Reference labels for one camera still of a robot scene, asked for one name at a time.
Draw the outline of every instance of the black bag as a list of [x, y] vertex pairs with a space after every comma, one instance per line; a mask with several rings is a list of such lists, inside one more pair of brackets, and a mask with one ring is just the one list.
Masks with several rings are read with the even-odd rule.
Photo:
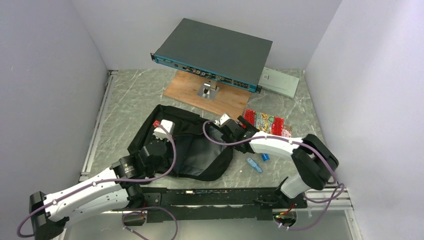
[[[154, 138], [153, 123], [164, 119], [175, 124], [172, 136], [177, 152], [176, 164], [169, 175], [200, 181], [215, 181], [221, 177], [233, 159], [233, 148], [212, 143], [205, 137], [202, 127], [207, 119], [174, 106], [157, 105], [154, 108], [129, 144], [129, 154], [137, 156]], [[214, 140], [223, 142], [222, 134], [214, 127], [207, 126], [206, 131]], [[161, 163], [158, 173], [166, 172], [171, 166], [173, 152], [169, 143], [167, 146], [168, 161]]]

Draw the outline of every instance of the metal bracket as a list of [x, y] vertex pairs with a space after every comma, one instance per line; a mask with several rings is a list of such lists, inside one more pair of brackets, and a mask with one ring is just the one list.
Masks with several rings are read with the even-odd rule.
[[215, 97], [217, 96], [219, 89], [220, 87], [217, 86], [216, 81], [214, 80], [207, 81], [203, 83], [203, 85], [199, 88], [197, 95], [199, 97], [213, 101]]
[[162, 195], [160, 193], [148, 192], [144, 193], [144, 201], [146, 206], [160, 206], [162, 200]]
[[344, 210], [344, 214], [347, 218], [347, 224], [349, 225], [350, 233], [352, 234], [353, 240], [363, 240], [361, 229], [359, 228], [355, 213], [353, 210]]
[[87, 171], [81, 172], [81, 175], [79, 175], [78, 183], [88, 180], [90, 178], [89, 175], [90, 175], [90, 172], [87, 172]]

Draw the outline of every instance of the gray marble surface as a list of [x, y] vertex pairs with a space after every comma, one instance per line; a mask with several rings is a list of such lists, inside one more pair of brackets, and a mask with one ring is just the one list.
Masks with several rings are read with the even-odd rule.
[[[294, 98], [263, 89], [261, 93], [251, 95], [247, 108], [284, 118], [284, 124], [292, 126], [293, 137], [304, 137], [311, 133], [323, 140], [303, 71], [289, 69], [282, 72], [300, 78]], [[219, 116], [214, 113], [163, 96], [175, 73], [174, 69], [118, 72], [90, 175], [98, 174], [121, 157], [128, 155], [128, 145], [157, 104], [189, 110], [206, 119], [218, 119]], [[246, 162], [248, 157], [256, 160], [263, 169], [262, 173], [258, 173]], [[290, 158], [271, 155], [270, 160], [263, 162], [259, 154], [242, 154], [234, 151], [231, 164], [216, 181], [203, 182], [166, 176], [149, 186], [170, 189], [274, 187], [285, 177], [296, 173], [295, 165]]]

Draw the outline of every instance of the red connector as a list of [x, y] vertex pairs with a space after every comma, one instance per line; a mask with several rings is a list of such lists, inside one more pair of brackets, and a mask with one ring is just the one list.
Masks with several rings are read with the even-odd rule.
[[157, 128], [157, 127], [158, 127], [158, 124], [161, 124], [161, 122], [160, 122], [160, 121], [158, 121], [158, 120], [156, 120], [156, 121], [154, 121], [153, 126], [154, 126], [155, 128]]

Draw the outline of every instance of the purple cable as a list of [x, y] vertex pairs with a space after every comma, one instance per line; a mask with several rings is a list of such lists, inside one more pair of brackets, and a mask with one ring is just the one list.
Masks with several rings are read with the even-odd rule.
[[[254, 137], [246, 138], [246, 139], [236, 141], [236, 142], [231, 142], [231, 143], [218, 142], [218, 141], [213, 140], [211, 137], [209, 137], [207, 132], [206, 132], [206, 125], [213, 123], [213, 122], [214, 121], [209, 120], [209, 121], [205, 121], [203, 123], [203, 134], [209, 141], [211, 141], [214, 144], [223, 145], [223, 146], [234, 146], [234, 145], [243, 144], [243, 143], [255, 140], [255, 139], [277, 139], [277, 140], [281, 140], [281, 141], [289, 143], [288, 139], [281, 137], [281, 136], [266, 136], [266, 137], [265, 136], [254, 136]], [[310, 229], [321, 221], [321, 219], [324, 217], [325, 213], [327, 212], [328, 208], [330, 207], [331, 201], [336, 199], [338, 196], [340, 196], [343, 193], [343, 190], [345, 189], [345, 185], [343, 183], [339, 184], [336, 173], [331, 169], [330, 165], [327, 163], [327, 161], [324, 159], [324, 157], [315, 148], [313, 148], [313, 147], [311, 147], [308, 144], [305, 144], [303, 142], [292, 141], [292, 143], [311, 150], [315, 154], [315, 156], [317, 156], [321, 160], [321, 162], [324, 164], [324, 166], [327, 168], [327, 170], [330, 172], [331, 176], [333, 177], [334, 181], [329, 182], [329, 184], [334, 184], [334, 183], [338, 184], [337, 187], [332, 192], [330, 198], [328, 198], [328, 199], [316, 201], [316, 200], [310, 199], [306, 196], [304, 197], [306, 200], [308, 200], [312, 203], [316, 203], [316, 204], [327, 203], [327, 205], [325, 206], [324, 211], [322, 211], [321, 215], [319, 215], [319, 217], [316, 219], [316, 221], [314, 223], [312, 223], [311, 225], [306, 226], [306, 227], [301, 227], [301, 228], [290, 228], [290, 230], [301, 231], [301, 230]]]
[[142, 239], [144, 239], [144, 240], [149, 240], [149, 239], [147, 239], [146, 237], [144, 237], [143, 235], [141, 235], [140, 233], [138, 233], [137, 231], [134, 231], [134, 230], [132, 230], [131, 228], [129, 228], [129, 227], [127, 227], [127, 226], [125, 225], [125, 218], [126, 218], [127, 216], [129, 216], [129, 215], [145, 215], [144, 213], [139, 212], [139, 211], [144, 211], [144, 210], [149, 210], [149, 209], [159, 209], [159, 210], [162, 210], [162, 211], [166, 212], [167, 214], [169, 214], [169, 215], [171, 216], [171, 218], [173, 219], [173, 221], [174, 221], [174, 223], [175, 223], [175, 233], [174, 233], [174, 235], [173, 235], [173, 236], [172, 236], [172, 238], [171, 238], [171, 240], [174, 240], [174, 239], [177, 237], [177, 233], [178, 233], [178, 222], [177, 222], [177, 219], [175, 218], [175, 216], [174, 216], [174, 215], [173, 215], [170, 211], [168, 211], [168, 210], [166, 210], [165, 208], [160, 207], [160, 206], [147, 206], [147, 207], [142, 207], [142, 208], [129, 209], [129, 210], [130, 210], [130, 211], [132, 211], [132, 212], [129, 212], [129, 213], [125, 214], [125, 215], [122, 217], [122, 226], [123, 226], [126, 230], [128, 230], [128, 231], [130, 231], [131, 233], [133, 233], [133, 234], [135, 234], [135, 235], [139, 236], [140, 238], [142, 238]]
[[[151, 181], [154, 181], [154, 180], [161, 179], [161, 178], [165, 177], [166, 175], [168, 175], [172, 171], [172, 169], [174, 168], [175, 163], [177, 161], [177, 149], [175, 147], [175, 142], [174, 142], [174, 139], [173, 139], [172, 135], [162, 125], [157, 124], [157, 127], [161, 128], [166, 133], [166, 135], [169, 137], [169, 141], [171, 142], [171, 145], [172, 145], [172, 151], [173, 151], [172, 164], [171, 164], [171, 167], [165, 173], [163, 173], [160, 176], [156, 176], [156, 177], [152, 177], [152, 178], [148, 178], [148, 179], [121, 179], [121, 178], [111, 178], [111, 179], [103, 179], [103, 180], [95, 181], [94, 183], [96, 185], [102, 184], [102, 183], [107, 183], [107, 182], [116, 182], [116, 183], [147, 183], [147, 182], [151, 182]], [[62, 201], [64, 199], [68, 198], [69, 196], [72, 196], [72, 195], [74, 195], [76, 193], [79, 193], [82, 190], [87, 189], [89, 187], [93, 187], [93, 183], [87, 184], [85, 186], [82, 186], [82, 187], [74, 190], [74, 191], [71, 191], [68, 194], [65, 194], [65, 195], [63, 195], [61, 197], [58, 197], [56, 199], [56, 202], [58, 203], [58, 202], [60, 202], [60, 201]], [[17, 236], [20, 237], [20, 238], [31, 238], [31, 237], [34, 237], [34, 234], [22, 234], [21, 233], [22, 226], [25, 224], [26, 221], [28, 221], [28, 219], [30, 219], [36, 213], [38, 213], [38, 212], [40, 212], [40, 211], [42, 211], [42, 210], [50, 207], [51, 205], [53, 205], [53, 201], [51, 201], [51, 202], [49, 202], [47, 204], [44, 204], [43, 206], [41, 206], [41, 207], [37, 208], [36, 210], [34, 210], [33, 212], [31, 212], [28, 216], [26, 216], [19, 223], [19, 225], [17, 226], [17, 230], [16, 230]]]

